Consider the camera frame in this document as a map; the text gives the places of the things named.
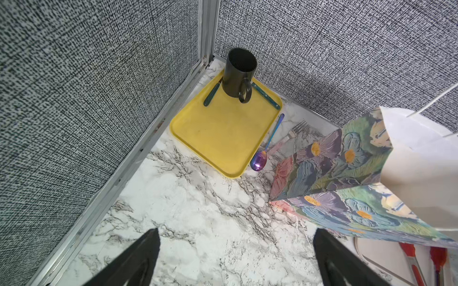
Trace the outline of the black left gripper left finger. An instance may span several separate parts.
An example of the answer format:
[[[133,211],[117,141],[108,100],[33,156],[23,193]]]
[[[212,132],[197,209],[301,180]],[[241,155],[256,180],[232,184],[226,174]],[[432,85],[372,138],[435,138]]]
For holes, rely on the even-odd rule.
[[[155,270],[161,241],[151,229],[85,284],[87,286],[148,286]]]

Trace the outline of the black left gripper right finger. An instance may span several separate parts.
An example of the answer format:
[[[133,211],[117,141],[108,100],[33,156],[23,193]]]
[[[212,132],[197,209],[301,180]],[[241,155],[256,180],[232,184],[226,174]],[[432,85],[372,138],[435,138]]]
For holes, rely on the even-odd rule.
[[[388,285],[326,230],[316,231],[313,247],[325,286]]]

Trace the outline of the red metal tongs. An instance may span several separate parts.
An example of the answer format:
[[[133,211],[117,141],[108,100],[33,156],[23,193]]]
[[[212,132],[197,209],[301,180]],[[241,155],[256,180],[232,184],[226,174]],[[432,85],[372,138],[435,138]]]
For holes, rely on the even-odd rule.
[[[399,243],[401,249],[407,257],[409,262],[410,270],[415,278],[418,286],[426,286],[426,280],[424,279],[423,273],[420,269],[417,257],[416,249],[414,245],[407,243]],[[448,250],[441,247],[430,248],[430,258],[434,266],[434,282],[436,286],[444,286],[444,266],[448,258]]]

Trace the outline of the floral paper gift bag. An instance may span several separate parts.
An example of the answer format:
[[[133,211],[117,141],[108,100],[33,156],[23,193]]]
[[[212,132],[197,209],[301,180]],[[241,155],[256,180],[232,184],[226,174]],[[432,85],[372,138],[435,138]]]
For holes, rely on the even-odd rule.
[[[284,159],[270,203],[347,236],[455,248],[458,135],[378,107]]]

